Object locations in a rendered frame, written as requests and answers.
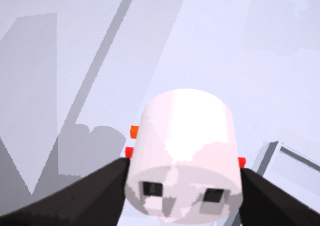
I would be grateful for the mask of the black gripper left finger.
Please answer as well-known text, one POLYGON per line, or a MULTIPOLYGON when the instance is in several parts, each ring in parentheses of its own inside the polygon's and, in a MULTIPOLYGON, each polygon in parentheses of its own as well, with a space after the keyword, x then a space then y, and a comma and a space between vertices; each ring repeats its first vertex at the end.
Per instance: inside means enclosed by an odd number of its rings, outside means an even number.
POLYGON ((0 216, 0 226, 117 226, 130 158, 120 157, 55 192, 0 216))

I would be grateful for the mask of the grey rectangular tray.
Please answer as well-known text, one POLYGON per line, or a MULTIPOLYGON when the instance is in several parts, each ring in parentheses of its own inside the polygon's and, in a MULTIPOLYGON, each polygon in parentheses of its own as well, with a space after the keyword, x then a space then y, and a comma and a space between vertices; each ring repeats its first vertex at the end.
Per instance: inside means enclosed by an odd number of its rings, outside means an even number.
POLYGON ((257 173, 320 213, 320 161, 281 140, 272 141, 257 173))

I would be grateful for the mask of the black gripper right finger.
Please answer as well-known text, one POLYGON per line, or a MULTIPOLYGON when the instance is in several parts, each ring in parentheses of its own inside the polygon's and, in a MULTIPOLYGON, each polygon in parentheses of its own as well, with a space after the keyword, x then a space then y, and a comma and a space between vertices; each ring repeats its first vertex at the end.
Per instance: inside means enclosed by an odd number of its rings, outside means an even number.
POLYGON ((240 168, 242 226, 320 226, 320 213, 249 168, 240 168))

